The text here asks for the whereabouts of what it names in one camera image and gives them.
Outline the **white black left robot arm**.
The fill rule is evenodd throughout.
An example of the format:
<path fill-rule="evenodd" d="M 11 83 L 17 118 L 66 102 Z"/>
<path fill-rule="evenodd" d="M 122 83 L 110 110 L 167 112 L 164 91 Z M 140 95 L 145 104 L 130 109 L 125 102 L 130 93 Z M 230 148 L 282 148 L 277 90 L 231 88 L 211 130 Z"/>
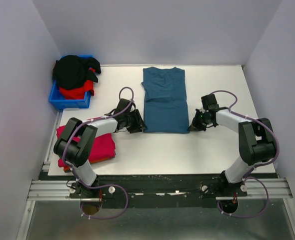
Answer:
<path fill-rule="evenodd" d="M 135 103 L 124 98 L 104 116 L 85 121 L 70 118 L 54 144 L 53 152 L 71 168 L 73 175 L 82 184 L 81 192 L 86 197 L 94 197 L 99 190 L 95 182 L 97 174 L 89 161 L 95 139 L 122 129 L 130 134 L 147 129 Z"/>

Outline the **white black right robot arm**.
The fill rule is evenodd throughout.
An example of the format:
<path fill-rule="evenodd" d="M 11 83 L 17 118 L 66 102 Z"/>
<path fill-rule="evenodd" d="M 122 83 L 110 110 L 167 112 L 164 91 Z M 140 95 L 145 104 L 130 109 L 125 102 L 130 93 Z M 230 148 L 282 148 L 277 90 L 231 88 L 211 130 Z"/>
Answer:
<path fill-rule="evenodd" d="M 267 118 L 255 119 L 232 110 L 238 98 L 229 107 L 220 107 L 216 91 L 202 96 L 202 108 L 195 110 L 194 118 L 188 128 L 192 132 L 205 132 L 210 127 L 223 126 L 238 134 L 239 157 L 221 174 L 217 184 L 218 192 L 229 196 L 236 185 L 246 179 L 251 172 L 262 166 L 272 164 L 280 153 L 280 144 Z"/>

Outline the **teal blue t shirt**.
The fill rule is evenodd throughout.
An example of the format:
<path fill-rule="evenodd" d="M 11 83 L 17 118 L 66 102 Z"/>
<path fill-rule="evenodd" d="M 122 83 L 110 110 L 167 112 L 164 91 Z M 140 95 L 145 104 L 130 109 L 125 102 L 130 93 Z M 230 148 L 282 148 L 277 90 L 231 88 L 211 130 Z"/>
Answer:
<path fill-rule="evenodd" d="M 185 71 L 174 67 L 143 69 L 145 133 L 189 133 Z"/>

